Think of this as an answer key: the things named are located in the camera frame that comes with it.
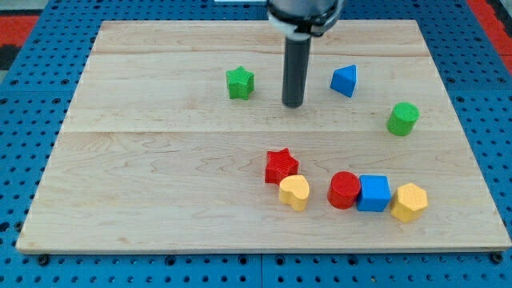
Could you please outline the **grey robot end flange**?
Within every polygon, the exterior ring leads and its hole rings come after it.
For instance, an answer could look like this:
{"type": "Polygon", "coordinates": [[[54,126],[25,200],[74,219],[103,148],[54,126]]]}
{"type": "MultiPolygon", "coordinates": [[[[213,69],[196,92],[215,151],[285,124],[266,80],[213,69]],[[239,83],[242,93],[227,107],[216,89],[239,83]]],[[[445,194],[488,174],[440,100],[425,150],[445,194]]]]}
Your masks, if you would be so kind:
{"type": "Polygon", "coordinates": [[[321,37],[339,20],[344,0],[267,0],[271,25],[292,40],[321,37]]]}

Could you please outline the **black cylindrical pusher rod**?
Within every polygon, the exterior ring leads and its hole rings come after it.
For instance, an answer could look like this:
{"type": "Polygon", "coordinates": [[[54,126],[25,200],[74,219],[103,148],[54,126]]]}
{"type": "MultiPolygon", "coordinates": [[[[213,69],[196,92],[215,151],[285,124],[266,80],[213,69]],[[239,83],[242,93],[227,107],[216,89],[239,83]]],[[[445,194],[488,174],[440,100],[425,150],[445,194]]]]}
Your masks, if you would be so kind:
{"type": "Polygon", "coordinates": [[[289,108],[303,104],[307,69],[310,56],[310,39],[285,41],[282,103],[289,108]]]}

